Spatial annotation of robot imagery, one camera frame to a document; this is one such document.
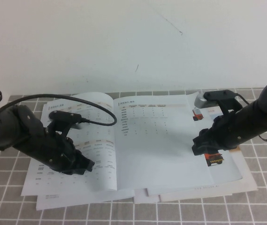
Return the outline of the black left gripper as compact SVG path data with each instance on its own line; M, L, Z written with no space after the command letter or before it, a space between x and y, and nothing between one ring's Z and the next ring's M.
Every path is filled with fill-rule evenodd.
M83 175L85 171L93 169L94 161L76 150L67 137L55 131L45 128L42 136L32 139L32 145L30 157L56 172L66 175Z

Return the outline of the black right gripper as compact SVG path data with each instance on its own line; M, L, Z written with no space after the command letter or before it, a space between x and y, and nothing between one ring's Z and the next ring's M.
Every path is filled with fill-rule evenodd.
M214 120L211 131L208 128L202 129L193 139L193 154L205 154L211 146L218 150L233 149L266 132L265 118L257 100L238 112L219 116Z

